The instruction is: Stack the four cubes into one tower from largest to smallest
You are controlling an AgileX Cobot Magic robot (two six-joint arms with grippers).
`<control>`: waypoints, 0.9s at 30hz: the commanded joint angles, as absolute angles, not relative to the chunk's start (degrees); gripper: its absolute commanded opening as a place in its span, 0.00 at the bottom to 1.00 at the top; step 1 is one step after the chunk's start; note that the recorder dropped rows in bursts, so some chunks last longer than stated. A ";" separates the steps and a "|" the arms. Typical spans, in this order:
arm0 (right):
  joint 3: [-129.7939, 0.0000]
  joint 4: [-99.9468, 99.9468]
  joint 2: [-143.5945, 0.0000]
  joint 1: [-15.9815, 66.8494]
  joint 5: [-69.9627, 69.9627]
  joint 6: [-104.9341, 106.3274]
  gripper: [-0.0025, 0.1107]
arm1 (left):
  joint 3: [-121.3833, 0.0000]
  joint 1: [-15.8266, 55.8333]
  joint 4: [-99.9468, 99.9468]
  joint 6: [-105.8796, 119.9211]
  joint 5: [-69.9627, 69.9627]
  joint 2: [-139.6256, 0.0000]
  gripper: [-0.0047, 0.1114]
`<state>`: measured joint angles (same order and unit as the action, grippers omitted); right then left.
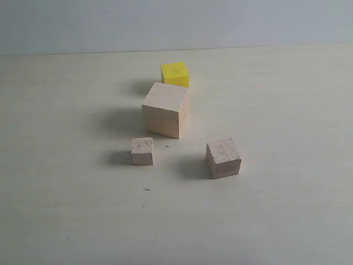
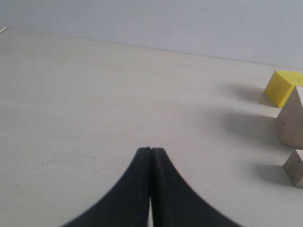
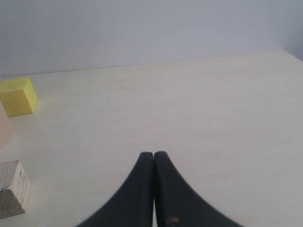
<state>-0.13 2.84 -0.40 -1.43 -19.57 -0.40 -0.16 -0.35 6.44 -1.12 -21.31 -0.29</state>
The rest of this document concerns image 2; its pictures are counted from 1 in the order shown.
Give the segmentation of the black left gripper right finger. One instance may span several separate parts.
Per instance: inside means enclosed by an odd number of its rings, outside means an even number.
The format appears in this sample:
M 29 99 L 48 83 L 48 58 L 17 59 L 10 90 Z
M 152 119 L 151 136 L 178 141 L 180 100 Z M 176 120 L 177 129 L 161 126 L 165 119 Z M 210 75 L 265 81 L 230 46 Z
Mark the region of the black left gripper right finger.
M 152 148 L 151 208 L 155 227 L 238 227 L 182 178 L 165 149 Z

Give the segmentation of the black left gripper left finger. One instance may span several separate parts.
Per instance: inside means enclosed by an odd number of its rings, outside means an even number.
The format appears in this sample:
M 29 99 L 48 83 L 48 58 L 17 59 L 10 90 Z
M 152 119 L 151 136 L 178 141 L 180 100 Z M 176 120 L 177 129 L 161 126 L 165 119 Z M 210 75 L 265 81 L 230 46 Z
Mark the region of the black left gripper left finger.
M 146 227 L 150 207 L 151 148 L 139 148 L 117 183 L 66 227 Z

